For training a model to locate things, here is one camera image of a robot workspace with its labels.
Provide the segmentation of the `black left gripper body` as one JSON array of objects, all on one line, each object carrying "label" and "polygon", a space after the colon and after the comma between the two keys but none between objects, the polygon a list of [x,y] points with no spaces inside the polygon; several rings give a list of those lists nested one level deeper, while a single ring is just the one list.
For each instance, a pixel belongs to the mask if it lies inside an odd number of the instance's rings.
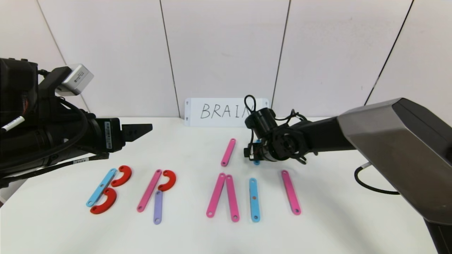
[{"label": "black left gripper body", "polygon": [[118,118],[88,120],[88,129],[79,140],[79,148],[89,153],[113,153],[125,146]]}]

